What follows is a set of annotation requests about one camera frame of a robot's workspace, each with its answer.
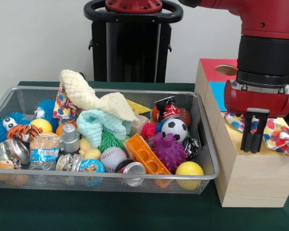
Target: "metal basket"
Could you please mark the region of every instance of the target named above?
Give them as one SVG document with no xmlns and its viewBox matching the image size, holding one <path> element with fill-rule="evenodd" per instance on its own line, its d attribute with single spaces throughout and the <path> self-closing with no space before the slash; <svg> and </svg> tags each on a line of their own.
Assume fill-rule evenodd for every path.
<svg viewBox="0 0 289 231">
<path fill-rule="evenodd" d="M 45 99 L 55 99 L 57 91 L 58 88 L 50 87 L 12 88 L 6 92 L 0 101 L 0 116 L 5 116 L 12 112 L 21 112 L 32 118 L 34 108 L 38 105 L 38 102 Z M 189 110 L 192 115 L 193 120 L 189 132 L 191 137 L 199 140 L 201 146 L 194 161 L 202 167 L 204 176 L 133 175 L 121 173 L 0 169 L 0 174 L 5 174 L 3 176 L 9 179 L 0 181 L 0 188 L 200 194 L 209 181 L 218 176 L 219 168 L 212 136 L 202 101 L 198 95 L 195 95 L 192 92 L 169 91 L 105 89 L 95 89 L 95 91 L 98 97 L 102 97 L 110 92 L 118 91 L 121 92 L 126 99 L 140 103 L 149 108 L 153 108 L 155 101 L 169 96 L 175 96 L 176 104 L 179 107 L 184 107 Z M 143 182 L 136 187 L 129 186 L 128 182 L 133 182 L 134 179 L 143 179 Z M 160 187 L 159 184 L 157 184 L 157 180 L 159 182 L 165 181 L 167 187 Z M 184 180 L 186 186 L 194 186 L 196 184 L 197 188 L 191 191 L 185 190 L 179 186 L 178 180 Z"/>
</svg>

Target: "cream knitted cloth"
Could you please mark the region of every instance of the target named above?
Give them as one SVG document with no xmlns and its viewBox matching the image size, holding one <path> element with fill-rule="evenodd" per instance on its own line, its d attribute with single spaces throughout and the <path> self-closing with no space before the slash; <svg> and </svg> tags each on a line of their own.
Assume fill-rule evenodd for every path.
<svg viewBox="0 0 289 231">
<path fill-rule="evenodd" d="M 60 82 L 75 106 L 83 110 L 98 109 L 122 120 L 139 123 L 139 119 L 121 93 L 109 93 L 99 99 L 82 75 L 71 70 L 61 71 Z"/>
</svg>

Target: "green table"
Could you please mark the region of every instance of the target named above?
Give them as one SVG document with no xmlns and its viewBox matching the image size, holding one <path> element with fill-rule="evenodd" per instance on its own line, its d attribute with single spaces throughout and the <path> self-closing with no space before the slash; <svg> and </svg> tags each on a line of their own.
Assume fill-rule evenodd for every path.
<svg viewBox="0 0 289 231">
<path fill-rule="evenodd" d="M 55 82 L 20 82 L 58 86 Z M 193 91 L 193 84 L 90 82 L 95 88 Z M 222 208 L 214 181 L 201 195 L 0 189 L 0 230 L 289 231 L 284 208 Z"/>
</svg>

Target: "white wall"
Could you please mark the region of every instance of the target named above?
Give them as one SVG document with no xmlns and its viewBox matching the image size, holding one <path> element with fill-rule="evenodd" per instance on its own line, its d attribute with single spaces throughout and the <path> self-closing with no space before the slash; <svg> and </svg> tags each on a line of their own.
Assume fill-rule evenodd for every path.
<svg viewBox="0 0 289 231">
<path fill-rule="evenodd" d="M 21 80 L 58 81 L 66 68 L 93 79 L 91 22 L 83 16 L 86 2 L 0 0 L 0 97 Z M 201 57 L 237 56 L 238 17 L 227 11 L 183 8 L 183 20 L 171 25 L 166 82 L 195 82 Z"/>
</svg>

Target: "mint green cloth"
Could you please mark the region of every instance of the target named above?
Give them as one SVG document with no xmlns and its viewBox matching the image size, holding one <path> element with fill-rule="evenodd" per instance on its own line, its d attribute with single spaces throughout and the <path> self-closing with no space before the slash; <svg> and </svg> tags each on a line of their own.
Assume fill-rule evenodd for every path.
<svg viewBox="0 0 289 231">
<path fill-rule="evenodd" d="M 112 133 L 118 140 L 125 140 L 131 131 L 131 122 L 101 110 L 87 110 L 80 113 L 77 119 L 77 130 L 85 136 L 92 147 L 98 148 L 102 142 L 102 132 Z"/>
</svg>

